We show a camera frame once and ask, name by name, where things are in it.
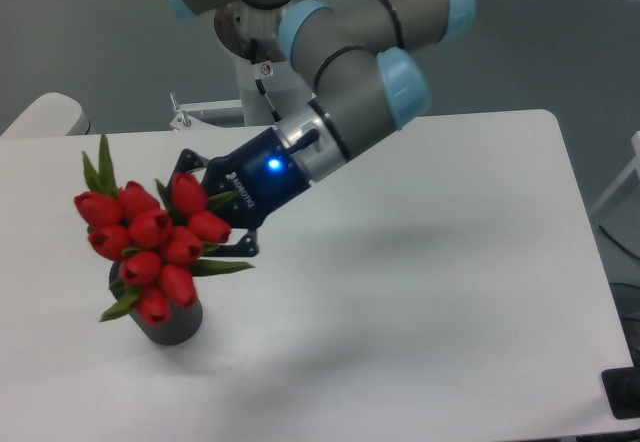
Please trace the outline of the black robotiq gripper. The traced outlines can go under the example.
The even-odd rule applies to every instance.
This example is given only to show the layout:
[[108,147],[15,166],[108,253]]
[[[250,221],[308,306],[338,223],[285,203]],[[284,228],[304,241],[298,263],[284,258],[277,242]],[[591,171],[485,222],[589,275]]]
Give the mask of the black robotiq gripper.
[[[202,183],[195,173],[206,170]],[[233,244],[204,244],[204,257],[251,258],[259,254],[257,231],[265,218],[301,193],[310,183],[286,151],[277,132],[268,128],[226,156],[211,161],[184,149],[171,173],[168,191],[197,197],[235,191],[237,196],[221,209],[221,217],[234,228],[249,229]]]

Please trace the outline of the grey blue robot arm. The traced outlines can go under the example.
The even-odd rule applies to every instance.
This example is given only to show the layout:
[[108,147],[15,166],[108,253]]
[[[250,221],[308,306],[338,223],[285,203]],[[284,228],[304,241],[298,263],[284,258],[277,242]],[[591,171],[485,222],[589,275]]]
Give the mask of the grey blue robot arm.
[[178,170],[200,169],[211,195],[243,230],[222,257],[256,255],[264,219],[310,185],[401,129],[431,93],[412,52],[467,31],[476,0],[367,0],[338,12],[319,0],[170,0],[176,13],[215,15],[233,56],[236,101],[176,107],[179,120],[237,114],[260,133],[227,156],[184,151]]

